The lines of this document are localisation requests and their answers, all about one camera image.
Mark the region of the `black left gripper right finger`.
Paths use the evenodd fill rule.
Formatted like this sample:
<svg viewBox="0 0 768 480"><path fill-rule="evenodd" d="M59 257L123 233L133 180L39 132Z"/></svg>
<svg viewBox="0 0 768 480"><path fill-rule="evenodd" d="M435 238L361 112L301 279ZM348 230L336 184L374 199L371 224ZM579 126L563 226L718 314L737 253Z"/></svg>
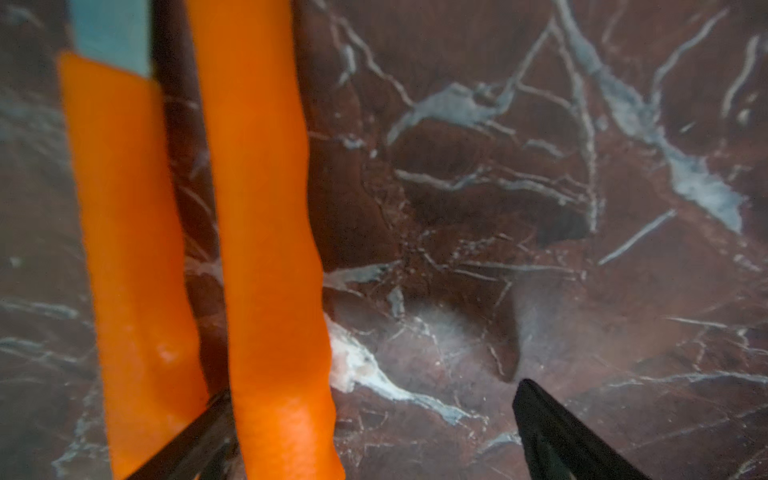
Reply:
<svg viewBox="0 0 768 480"><path fill-rule="evenodd" d="M520 381L512 408L531 478L648 479L535 381Z"/></svg>

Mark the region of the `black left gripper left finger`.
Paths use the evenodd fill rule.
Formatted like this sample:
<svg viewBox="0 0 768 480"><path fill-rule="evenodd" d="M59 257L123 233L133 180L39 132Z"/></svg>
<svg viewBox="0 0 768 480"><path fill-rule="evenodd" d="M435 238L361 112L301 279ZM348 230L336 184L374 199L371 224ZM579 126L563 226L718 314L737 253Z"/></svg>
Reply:
<svg viewBox="0 0 768 480"><path fill-rule="evenodd" d="M236 451L231 393L223 390L211 398L203 413L127 479L227 479Z"/></svg>

